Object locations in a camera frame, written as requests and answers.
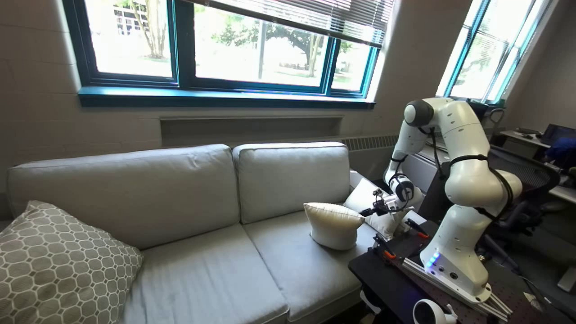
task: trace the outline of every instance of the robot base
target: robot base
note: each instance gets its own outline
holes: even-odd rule
[[[426,273],[424,268],[418,265],[416,262],[406,258],[402,262],[402,266],[413,274],[416,274],[420,278],[426,280],[428,283],[433,284],[435,287],[443,290],[450,296],[457,298],[461,302],[470,306],[470,308],[478,311],[483,315],[494,315],[500,321],[506,323],[508,322],[508,317],[512,314],[512,310],[493,293],[490,293],[490,296],[484,302],[473,303],[468,298],[462,296],[461,293],[456,290],[457,288],[446,285],[439,278]],[[490,285],[486,284],[486,287],[488,288],[488,291],[490,291]]]

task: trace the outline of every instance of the couch cushion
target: couch cushion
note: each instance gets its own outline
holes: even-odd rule
[[[348,149],[338,142],[246,144],[233,150],[244,224],[341,202],[350,193]]]
[[[46,201],[140,249],[239,221],[232,153],[221,144],[26,163],[7,182],[15,214]]]
[[[360,301],[360,282],[348,261],[372,246],[376,233],[362,224],[357,245],[332,250],[314,242],[304,212],[244,226],[274,281],[286,298],[289,322],[320,323]]]
[[[121,323],[286,321],[288,306],[240,225],[143,253]]]

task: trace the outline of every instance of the back cushion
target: back cushion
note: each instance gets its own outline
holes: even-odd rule
[[[350,193],[348,149],[338,142],[246,144],[232,151],[244,224],[343,202]]]
[[[238,223],[226,145],[26,163],[8,171],[15,215],[49,202],[143,249]]]

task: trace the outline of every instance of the window frame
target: window frame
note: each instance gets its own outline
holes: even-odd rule
[[[82,86],[166,88],[199,92],[249,92],[365,99],[380,52],[380,49],[370,47],[358,91],[332,89],[341,41],[329,36],[325,36],[327,50],[319,86],[200,78],[196,76],[194,4],[182,0],[167,0],[172,78],[105,73],[98,71],[96,65],[96,54],[92,44],[85,1],[63,0],[63,2]]]
[[[524,41],[522,42],[522,44],[519,47],[517,47],[517,46],[515,46],[515,44],[516,44],[516,41],[518,39],[518,36],[520,35],[522,28],[524,27],[524,24],[526,23],[526,20],[528,19],[528,16],[530,15],[530,13],[534,7],[534,4],[536,3],[536,0],[531,0],[530,5],[528,6],[527,13],[526,13],[524,20],[522,22],[522,27],[516,33],[514,40],[510,43],[505,41],[505,40],[502,40],[498,37],[495,37],[489,33],[485,33],[485,32],[482,32],[479,30],[480,25],[482,24],[482,20],[484,19],[484,15],[486,14],[486,11],[488,10],[488,6],[490,5],[490,1],[491,0],[482,0],[480,6],[478,7],[478,11],[476,12],[476,15],[475,15],[474,19],[472,20],[472,24],[470,26],[463,24],[463,28],[468,28],[468,35],[466,37],[466,41],[464,42],[462,50],[460,51],[460,55],[458,57],[458,60],[456,61],[456,65],[454,66],[454,70],[452,71],[452,74],[450,75],[450,79],[449,79],[448,83],[446,84],[446,88],[444,89],[443,97],[450,97],[450,98],[459,99],[459,100],[467,99],[467,98],[463,98],[463,97],[451,96],[450,94],[452,92],[452,89],[454,88],[456,81],[458,80],[458,76],[460,75],[460,72],[462,70],[464,62],[468,56],[468,53],[470,52],[470,49],[471,49],[472,44],[476,38],[476,35],[481,34],[481,35],[484,35],[484,36],[489,37],[491,39],[494,39],[498,42],[504,43],[506,45],[506,47],[503,49],[503,51],[501,53],[501,59],[498,62],[498,66],[496,68],[496,71],[494,71],[494,74],[492,75],[491,81],[488,85],[488,88],[486,89],[486,91],[484,93],[484,96],[482,98],[471,98],[471,99],[478,100],[482,103],[487,103],[487,104],[498,104],[502,99],[502,95],[504,94],[504,91],[506,90],[506,88],[509,85],[509,82],[510,82],[510,79],[512,78],[512,75],[515,73],[519,62],[524,57],[525,51],[528,48],[528,45],[529,45],[530,41],[532,40],[532,37],[534,36],[534,32],[535,32],[536,28],[540,24],[540,21],[542,20],[544,13],[546,12],[546,10],[548,9],[548,7],[551,3],[551,1],[545,0],[542,7],[540,8],[540,12],[538,12],[536,19],[534,20],[534,23],[532,24],[532,26],[530,26],[530,29],[529,29],[528,33],[526,34]],[[510,70],[507,72],[507,75],[504,78],[504,81],[503,81],[500,89],[498,90],[498,93],[497,93],[496,97],[494,98],[494,100],[489,100],[488,97],[490,96],[490,93],[492,92],[492,90],[495,86],[495,83],[498,79],[498,76],[502,72],[502,68],[503,68],[504,64],[506,63],[506,60],[508,59],[511,51],[515,47],[518,48],[518,53],[517,53],[516,57],[514,58],[513,63],[511,64]]]

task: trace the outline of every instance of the window blind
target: window blind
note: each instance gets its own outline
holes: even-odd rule
[[[187,0],[380,48],[394,0]]]

